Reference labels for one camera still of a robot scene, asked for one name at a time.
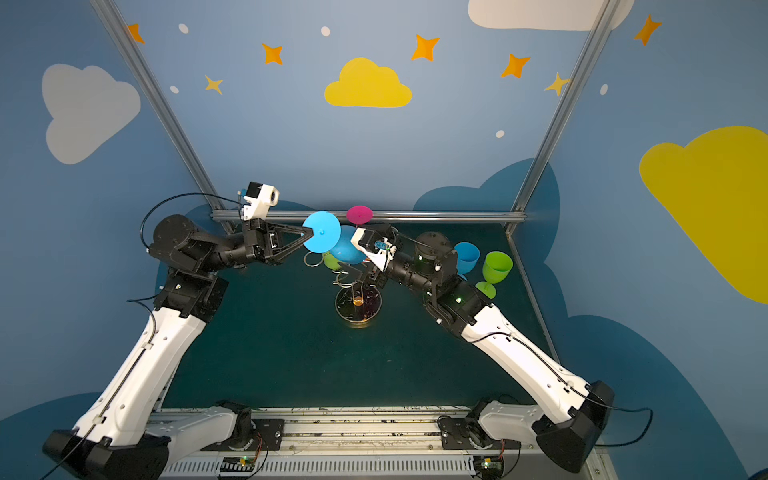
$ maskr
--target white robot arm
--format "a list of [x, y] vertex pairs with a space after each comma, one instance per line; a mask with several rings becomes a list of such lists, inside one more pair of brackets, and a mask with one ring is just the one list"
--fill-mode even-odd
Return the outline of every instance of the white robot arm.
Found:
[[[278, 195], [274, 187], [251, 183], [243, 195], [250, 203], [243, 209], [243, 231], [228, 237], [206, 233], [182, 215], [157, 225], [148, 252], [169, 266], [169, 274], [147, 326], [74, 428], [49, 436], [46, 455], [79, 478], [154, 480], [168, 463], [207, 445], [253, 441], [250, 407], [232, 402], [170, 424], [147, 427], [147, 421], [181, 357], [221, 303], [227, 282], [215, 273], [253, 262], [280, 264], [313, 236], [309, 228], [265, 220]], [[286, 241], [285, 233], [300, 237]], [[480, 448], [494, 439], [535, 440], [555, 463], [578, 472], [605, 427], [611, 389], [587, 384], [520, 333], [456, 274], [456, 252], [440, 233], [421, 235], [413, 257], [402, 252], [397, 230], [386, 224], [358, 228], [352, 243], [371, 260], [364, 275], [422, 294], [441, 326], [485, 352], [537, 402], [525, 415], [518, 406], [481, 402], [466, 419], [471, 440]]]

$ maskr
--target blue plastic cup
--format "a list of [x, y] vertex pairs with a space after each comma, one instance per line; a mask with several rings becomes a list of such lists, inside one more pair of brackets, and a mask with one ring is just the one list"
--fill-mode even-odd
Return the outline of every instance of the blue plastic cup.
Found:
[[458, 253], [458, 260], [456, 261], [457, 273], [465, 275], [471, 272], [475, 265], [477, 265], [478, 260], [480, 260], [480, 249], [469, 242], [457, 243], [453, 248]]

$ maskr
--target round base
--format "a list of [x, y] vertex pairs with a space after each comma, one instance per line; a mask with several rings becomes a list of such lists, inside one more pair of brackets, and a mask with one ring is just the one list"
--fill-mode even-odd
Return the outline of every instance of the round base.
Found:
[[365, 328], [382, 307], [379, 289], [356, 284], [343, 288], [336, 294], [336, 311], [352, 328]]

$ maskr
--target black cable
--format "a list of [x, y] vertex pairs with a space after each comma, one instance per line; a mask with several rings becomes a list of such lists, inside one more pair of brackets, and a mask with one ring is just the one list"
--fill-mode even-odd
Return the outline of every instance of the black cable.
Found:
[[152, 300], [154, 297], [160, 295], [159, 293], [155, 293], [153, 296], [147, 296], [145, 298], [134, 298], [131, 300], [125, 300], [126, 302], [144, 302], [145, 300]]
[[236, 200], [231, 200], [231, 199], [225, 198], [225, 197], [219, 197], [218, 195], [213, 195], [213, 194], [204, 194], [202, 192], [190, 192], [188, 194], [178, 194], [178, 195], [174, 195], [172, 197], [168, 197], [165, 200], [161, 201], [159, 204], [157, 204], [154, 207], [152, 207], [152, 210], [149, 210], [149, 212], [147, 212], [147, 214], [144, 216], [144, 219], [141, 221], [141, 228], [139, 228], [139, 237], [141, 238], [141, 244], [142, 245], [144, 245], [146, 248], [149, 248], [149, 245], [147, 245], [147, 242], [144, 241], [144, 225], [146, 224], [147, 218], [149, 218], [149, 216], [152, 214], [152, 212], [157, 210], [158, 207], [160, 207], [160, 205], [162, 205], [162, 204], [164, 204], [166, 202], [170, 202], [171, 200], [175, 200], [175, 199], [180, 198], [180, 197], [189, 197], [190, 195], [203, 195], [204, 197], [214, 197], [214, 198], [218, 198], [220, 200], [226, 200], [228, 202], [232, 202], [233, 204], [237, 204], [238, 207], [242, 207], [243, 206], [240, 202], [238, 202]]
[[150, 307], [148, 307], [145, 304], [143, 304], [139, 299], [137, 299], [137, 300], [125, 300], [125, 301], [128, 302], [128, 303], [138, 303], [139, 305], [141, 305], [142, 307], [147, 309], [147, 311], [149, 312], [150, 316], [152, 317], [152, 334], [149, 335], [149, 340], [147, 340], [147, 343], [152, 343], [152, 339], [154, 338], [154, 334], [155, 334], [155, 332], [157, 332], [157, 320], [154, 318], [154, 312], [152, 311], [152, 309]]
[[498, 396], [498, 401], [500, 403], [504, 403], [502, 402], [502, 399], [506, 396], [512, 399], [513, 401], [515, 401], [516, 402], [515, 405], [521, 405], [520, 400], [518, 400], [518, 397], [509, 395], [508, 393], [502, 393], [500, 396]]
[[[139, 305], [141, 305], [142, 307], [147, 309], [147, 311], [151, 315], [151, 317], [152, 317], [152, 334], [149, 336], [149, 340], [147, 340], [147, 343], [151, 343], [152, 339], [154, 338], [155, 330], [157, 330], [157, 320], [154, 318], [154, 312], [152, 311], [151, 308], [149, 308], [148, 306], [144, 305], [141, 301], [139, 301], [139, 299], [136, 299], [136, 300], [126, 300], [126, 301], [129, 302], [129, 303], [138, 303]], [[107, 403], [104, 404], [104, 408], [101, 410], [101, 413], [99, 413], [98, 416], [100, 416], [100, 417], [104, 416], [104, 412], [107, 411], [107, 409], [109, 408], [109, 405], [112, 403], [112, 400], [114, 400], [114, 397], [116, 397], [118, 395], [118, 392], [120, 392], [120, 389], [122, 388], [123, 384], [125, 384], [125, 381], [128, 379], [128, 376], [131, 374], [131, 372], [134, 371], [134, 368], [139, 363], [139, 360], [141, 359], [141, 356], [144, 355], [144, 352], [146, 352], [146, 351], [147, 350], [142, 349], [139, 352], [139, 355], [138, 355], [138, 357], [136, 357], [136, 360], [134, 361], [133, 365], [131, 365], [130, 369], [128, 369], [127, 373], [125, 374], [123, 379], [120, 381], [120, 385], [118, 385], [118, 387], [115, 389], [114, 393], [112, 393], [112, 397], [110, 397], [110, 399], [107, 400]], [[40, 477], [39, 480], [44, 480], [51, 473], [53, 473], [57, 468], [59, 468], [61, 466], [61, 464], [66, 462], [67, 458], [69, 458], [69, 455], [72, 455], [72, 452], [74, 452], [75, 450], [78, 449], [78, 447], [85, 441], [85, 439], [88, 438], [88, 436], [91, 434], [91, 432], [94, 431], [94, 428], [96, 428], [96, 424], [91, 425], [91, 427], [88, 429], [88, 431], [85, 433], [85, 435], [83, 435], [83, 437], [80, 439], [80, 441], [77, 444], [75, 444], [74, 447], [72, 447], [72, 450], [70, 450], [69, 453], [67, 453], [67, 455], [64, 455], [64, 458], [62, 458], [59, 461], [59, 463], [57, 463], [54, 466], [54, 468], [51, 468], [50, 470], [48, 470], [48, 473], [46, 473], [45, 475]]]
[[418, 240], [414, 240], [414, 239], [412, 239], [411, 237], [409, 237], [408, 235], [405, 235], [404, 233], [400, 233], [400, 232], [398, 232], [398, 233], [399, 233], [399, 235], [400, 235], [401, 237], [405, 238], [406, 240], [411, 240], [413, 243], [418, 243], [419, 245], [423, 245], [424, 247], [428, 247], [428, 248], [430, 248], [430, 249], [432, 248], [432, 247], [430, 247], [429, 245], [427, 245], [426, 243], [421, 243], [421, 242], [419, 242]]
[[59, 467], [61, 466], [61, 464], [63, 464], [64, 462], [66, 462], [66, 461], [67, 461], [67, 458], [69, 458], [69, 455], [72, 455], [72, 452], [74, 452], [75, 450], [77, 450], [77, 449], [80, 447], [80, 445], [81, 445], [81, 444], [82, 444], [82, 443], [85, 441], [85, 439], [86, 439], [86, 438], [88, 438], [88, 436], [91, 434], [91, 432], [93, 432], [93, 431], [94, 431], [94, 428], [96, 428], [96, 425], [95, 425], [95, 424], [91, 425], [91, 428], [90, 428], [90, 429], [89, 429], [89, 430], [88, 430], [88, 431], [85, 433], [85, 436], [84, 436], [82, 439], [80, 439], [80, 442], [77, 442], [77, 443], [74, 445], [74, 447], [72, 447], [72, 450], [70, 450], [70, 451], [69, 451], [69, 453], [67, 453], [67, 455], [64, 455], [64, 458], [62, 458], [62, 459], [59, 461], [59, 463], [57, 463], [56, 465], [54, 465], [54, 468], [51, 468], [50, 470], [48, 470], [48, 473], [46, 473], [45, 475], [43, 475], [42, 477], [40, 477], [40, 480], [45, 480], [46, 478], [48, 478], [48, 476], [49, 476], [51, 473], [55, 472], [55, 471], [56, 471], [56, 469], [57, 469], [57, 468], [59, 468]]
[[261, 462], [261, 466], [252, 474], [248, 475], [248, 477], [245, 480], [249, 480], [249, 478], [252, 478], [255, 474], [261, 472], [261, 469], [264, 468], [266, 465], [266, 460], [270, 457], [270, 450], [267, 449], [266, 453], [264, 454], [264, 461]]
[[624, 446], [626, 446], [626, 445], [632, 445], [633, 443], [637, 443], [637, 442], [639, 442], [640, 440], [642, 440], [642, 439], [643, 439], [643, 437], [645, 436], [645, 434], [648, 432], [648, 429], [650, 428], [650, 424], [651, 424], [651, 423], [653, 422], [653, 420], [654, 420], [654, 411], [653, 411], [653, 410], [652, 410], [650, 407], [643, 407], [643, 408], [641, 408], [641, 409], [622, 409], [621, 407], [614, 407], [614, 406], [610, 406], [610, 405], [605, 405], [605, 404], [604, 404], [604, 403], [602, 403], [602, 402], [598, 402], [597, 400], [593, 400], [593, 399], [591, 399], [591, 398], [587, 397], [585, 394], [583, 394], [583, 393], [579, 392], [578, 390], [576, 390], [576, 389], [575, 389], [575, 388], [573, 388], [572, 386], [569, 386], [569, 385], [568, 385], [568, 382], [566, 382], [566, 381], [563, 379], [563, 377], [561, 377], [561, 376], [560, 376], [560, 374], [559, 374], [559, 373], [558, 373], [558, 372], [557, 372], [557, 371], [556, 371], [554, 368], [552, 368], [552, 366], [549, 364], [549, 362], [547, 362], [546, 360], [542, 359], [541, 355], [539, 355], [538, 353], [536, 353], [536, 350], [534, 350], [534, 349], [533, 349], [533, 348], [532, 348], [530, 345], [528, 345], [527, 343], [523, 342], [522, 340], [520, 340], [519, 338], [517, 338], [517, 337], [513, 336], [513, 335], [512, 335], [512, 334], [510, 334], [510, 333], [507, 333], [507, 332], [493, 332], [493, 333], [489, 333], [489, 334], [488, 334], [488, 335], [486, 335], [486, 336], [483, 336], [481, 339], [478, 339], [478, 340], [474, 340], [474, 341], [472, 341], [472, 342], [469, 342], [469, 343], [477, 343], [477, 342], [480, 342], [480, 341], [482, 341], [482, 340], [484, 340], [484, 339], [487, 339], [488, 337], [490, 337], [490, 336], [494, 336], [494, 335], [503, 335], [503, 336], [507, 336], [508, 338], [510, 338], [510, 339], [513, 339], [514, 341], [516, 341], [516, 342], [517, 342], [517, 343], [519, 343], [520, 345], [523, 345], [525, 348], [527, 348], [528, 350], [530, 350], [530, 351], [531, 351], [531, 353], [533, 353], [533, 354], [536, 356], [536, 358], [538, 358], [539, 360], [541, 360], [541, 362], [542, 362], [542, 363], [544, 363], [544, 364], [546, 365], [546, 367], [547, 367], [547, 368], [548, 368], [548, 369], [549, 369], [549, 370], [550, 370], [550, 371], [551, 371], [551, 372], [554, 374], [554, 376], [558, 377], [558, 380], [560, 380], [561, 382], [563, 382], [563, 384], [564, 384], [564, 385], [568, 386], [568, 388], [569, 388], [569, 389], [570, 389], [570, 390], [571, 390], [573, 393], [575, 393], [576, 395], [580, 396], [582, 399], [584, 399], [584, 400], [588, 400], [588, 401], [590, 401], [590, 402], [594, 403], [595, 405], [599, 405], [599, 406], [601, 406], [601, 407], [605, 407], [606, 409], [611, 409], [611, 410], [618, 410], [618, 411], [620, 411], [620, 412], [628, 412], [628, 413], [648, 412], [648, 413], [649, 413], [649, 416], [648, 416], [648, 423], [646, 423], [646, 424], [645, 424], [645, 428], [643, 429], [643, 432], [642, 432], [642, 433], [641, 433], [641, 434], [640, 434], [640, 435], [639, 435], [639, 436], [638, 436], [638, 437], [637, 437], [635, 440], [632, 440], [631, 442], [625, 442], [625, 443], [613, 443], [613, 444], [609, 444], [609, 445], [596, 445], [596, 446], [598, 446], [598, 447], [624, 447]]
[[[521, 444], [520, 444], [520, 446], [518, 447], [518, 457], [517, 457], [517, 459], [515, 460], [515, 464], [512, 466], [512, 468], [510, 468], [510, 469], [509, 469], [509, 472], [506, 472], [504, 475], [502, 475], [502, 478], [504, 478], [504, 477], [506, 477], [507, 475], [509, 475], [509, 474], [510, 474], [510, 472], [511, 472], [512, 470], [514, 470], [516, 466], [518, 466], [518, 463], [520, 462], [520, 451], [521, 451], [522, 449], [523, 449], [523, 444], [521, 443]], [[504, 463], [503, 463], [503, 460], [504, 460], [504, 459], [502, 458], [502, 472], [504, 471]]]

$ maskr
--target black motor housing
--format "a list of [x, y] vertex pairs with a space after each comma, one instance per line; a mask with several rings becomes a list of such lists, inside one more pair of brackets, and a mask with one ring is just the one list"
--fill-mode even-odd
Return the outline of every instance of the black motor housing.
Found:
[[614, 391], [597, 381], [590, 385], [587, 398], [578, 410], [571, 409], [571, 419], [552, 423], [544, 415], [531, 426], [546, 456], [572, 473], [579, 473], [605, 429], [611, 412], [606, 406], [614, 404]]

